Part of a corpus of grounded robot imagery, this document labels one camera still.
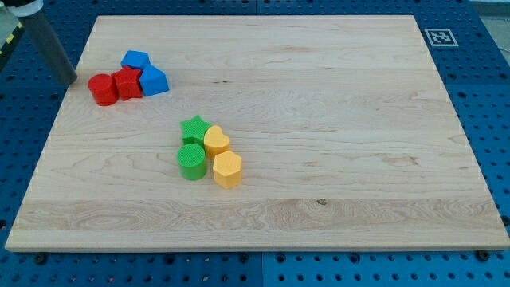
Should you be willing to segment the grey cylindrical robot arm rod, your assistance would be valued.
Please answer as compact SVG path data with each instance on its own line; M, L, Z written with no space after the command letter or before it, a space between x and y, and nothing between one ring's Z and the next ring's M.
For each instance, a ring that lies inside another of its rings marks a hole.
M43 0L4 0L3 5L15 16L44 59L53 79L70 85L77 79L63 45L43 11Z

